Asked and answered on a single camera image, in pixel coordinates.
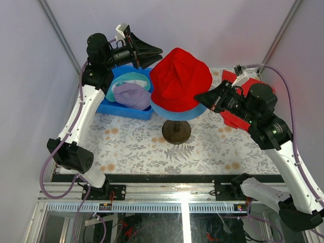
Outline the blue bucket hat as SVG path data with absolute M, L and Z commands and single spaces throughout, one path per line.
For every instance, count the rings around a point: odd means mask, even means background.
M 195 108 L 188 111 L 173 112 L 163 109 L 162 107 L 156 105 L 152 100 L 150 100 L 150 105 L 158 115 L 172 121 L 188 121 L 195 119 L 202 115 L 207 109 L 202 104 L 199 104 Z

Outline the red bucket hat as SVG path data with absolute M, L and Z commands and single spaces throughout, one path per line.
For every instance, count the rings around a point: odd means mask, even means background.
M 213 82 L 208 66 L 189 52 L 174 48 L 150 72 L 152 102 L 171 112 L 195 108 L 195 95 L 207 92 Z

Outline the mannequin head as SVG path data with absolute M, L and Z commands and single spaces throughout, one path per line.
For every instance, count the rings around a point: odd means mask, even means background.
M 162 127 L 162 135 L 168 143 L 183 144 L 190 138 L 191 126 L 187 121 L 167 120 Z

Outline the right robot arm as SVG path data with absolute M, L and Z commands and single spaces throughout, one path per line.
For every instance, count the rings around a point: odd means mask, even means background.
M 285 121 L 274 114 L 277 96 L 264 83 L 242 87 L 229 81 L 195 96 L 195 100 L 215 113 L 228 111 L 247 122 L 251 138 L 276 165 L 288 192 L 276 190 L 243 173 L 231 182 L 235 199 L 250 197 L 276 211 L 285 225 L 295 232 L 314 229 L 323 223 L 323 192 L 294 152 L 293 134 Z

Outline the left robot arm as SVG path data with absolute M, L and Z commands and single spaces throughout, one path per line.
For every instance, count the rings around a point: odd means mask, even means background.
M 87 60 L 80 71 L 78 98 L 64 129 L 56 139 L 49 139 L 47 148 L 55 163 L 77 173 L 101 200 L 110 196 L 111 188 L 105 174 L 96 169 L 94 154 L 84 148 L 90 123 L 113 81 L 113 69 L 132 64 L 135 69 L 145 69 L 161 60 L 162 49 L 136 37 L 126 23 L 116 27 L 113 47 L 102 33 L 87 39 Z

